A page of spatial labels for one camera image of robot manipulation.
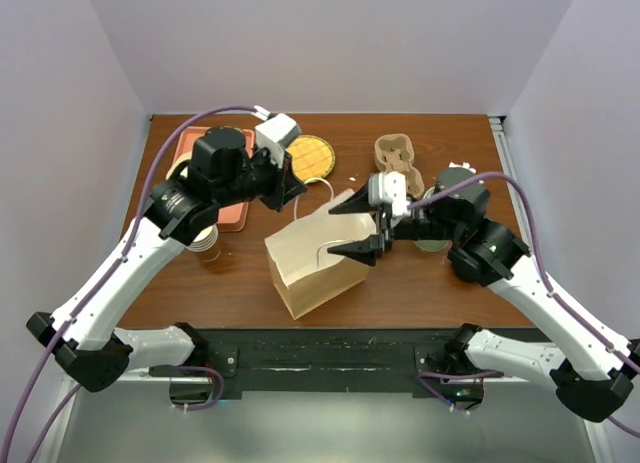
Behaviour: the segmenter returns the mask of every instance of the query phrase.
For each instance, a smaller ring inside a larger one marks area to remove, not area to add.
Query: white rope handle
[[[329,201],[333,200],[333,186],[331,186],[331,183],[329,183],[324,178],[309,178],[308,180],[305,180],[304,184],[306,185],[307,183],[315,183],[316,181],[321,181],[329,187],[329,191],[331,191],[331,199]],[[296,221],[298,219],[298,198],[300,198],[301,196],[302,195],[298,195],[296,196],[296,199],[293,200],[293,221]]]

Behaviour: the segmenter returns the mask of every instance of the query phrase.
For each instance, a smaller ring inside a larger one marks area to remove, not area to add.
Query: wooden table
[[[153,118],[133,192],[127,225],[142,182],[164,140],[189,115]],[[373,143],[384,134],[406,133],[415,151],[415,166],[425,184],[450,161],[470,162],[478,171],[500,170],[493,135],[484,115],[292,115],[306,134],[329,141],[337,163],[328,177],[336,192],[358,189],[376,171]],[[207,118],[201,126],[253,128],[257,120],[244,115]],[[156,181],[164,177],[165,158]],[[489,215],[517,229],[504,183],[491,181]],[[327,189],[312,185],[300,200],[300,214],[317,208]],[[446,251],[425,253],[413,242],[400,241],[357,285],[301,319],[291,319],[271,282],[264,238],[292,219],[292,209],[276,213],[259,201],[250,203],[247,224],[239,233],[221,236],[223,256],[202,264],[188,251],[164,268],[126,313],[124,327],[162,327],[187,321],[195,327],[450,327],[465,322],[483,326],[523,326],[528,320],[491,291],[458,280]]]

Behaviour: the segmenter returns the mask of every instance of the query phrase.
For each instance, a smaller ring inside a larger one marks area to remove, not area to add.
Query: cable connector
[[[269,118],[271,118],[272,113],[269,110],[259,105],[255,105],[254,108],[256,109],[256,111],[254,111],[252,115],[256,118],[262,121],[267,121]]]

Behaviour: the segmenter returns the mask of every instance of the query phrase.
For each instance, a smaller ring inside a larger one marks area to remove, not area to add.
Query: yellow round object
[[[318,136],[300,135],[287,151],[293,159],[293,172],[302,181],[325,178],[336,164],[333,148]]]

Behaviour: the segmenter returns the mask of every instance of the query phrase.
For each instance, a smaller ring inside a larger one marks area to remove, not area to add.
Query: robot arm
[[[116,325],[155,275],[205,228],[217,223],[220,208],[260,198],[280,211],[306,191],[294,175],[286,151],[300,134],[286,115],[256,127],[257,149],[249,158],[245,136],[227,127],[211,128],[196,141],[192,158],[149,195],[136,234],[134,224],[84,286],[52,314],[36,313],[27,328],[43,344],[67,321],[54,348],[58,364],[88,391],[100,391],[125,371],[158,365],[203,366],[207,342],[186,323],[160,330],[124,330]],[[182,170],[188,165],[186,176]],[[123,248],[134,239],[123,258]],[[119,266],[82,311],[72,311],[113,263]]]
[[[474,173],[466,164],[451,165],[437,178],[435,193]],[[527,245],[485,216],[488,200],[489,191],[479,182],[426,208],[409,209],[402,174],[373,175],[364,188],[330,213],[374,212],[377,233],[328,252],[375,265],[397,239],[451,240],[448,258],[457,276],[506,299],[553,343],[524,343],[466,324],[445,347],[447,372],[469,374],[486,369],[523,378],[554,389],[562,403],[579,416],[604,420],[630,394],[635,372],[548,294]],[[608,328],[551,281],[555,292],[616,349],[632,359],[639,357],[638,341],[630,342]]]

